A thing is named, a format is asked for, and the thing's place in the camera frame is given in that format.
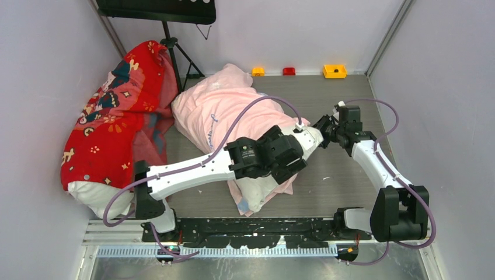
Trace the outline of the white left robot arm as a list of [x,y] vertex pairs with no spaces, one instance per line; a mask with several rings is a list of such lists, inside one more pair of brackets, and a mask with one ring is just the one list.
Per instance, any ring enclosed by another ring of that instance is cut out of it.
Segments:
[[271,177],[282,184],[307,166],[304,155],[314,146],[318,140],[307,128],[285,134],[275,125],[257,140],[241,137],[202,157],[161,166],[141,161],[135,217],[151,222],[158,236],[171,242],[179,226],[167,197],[216,181]]

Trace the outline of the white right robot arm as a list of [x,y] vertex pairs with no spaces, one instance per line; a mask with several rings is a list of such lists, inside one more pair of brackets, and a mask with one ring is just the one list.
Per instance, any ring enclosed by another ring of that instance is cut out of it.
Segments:
[[320,147],[339,144],[357,162],[377,190],[372,210],[338,208],[334,234],[349,239],[356,230],[372,234],[379,242],[403,242],[427,237],[429,193],[405,179],[383,151],[371,131],[365,131],[358,106],[339,103],[332,116],[315,125],[323,135]]

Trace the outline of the pink pillowcase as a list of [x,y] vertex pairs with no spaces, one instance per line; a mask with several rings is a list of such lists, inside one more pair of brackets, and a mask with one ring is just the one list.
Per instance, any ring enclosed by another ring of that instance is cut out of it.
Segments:
[[[252,77],[233,64],[207,77],[178,95],[172,102],[175,126],[199,150],[216,150],[239,113],[263,96],[253,88]],[[263,100],[251,107],[228,137],[258,139],[271,127],[295,127],[298,118],[287,115],[274,100]]]

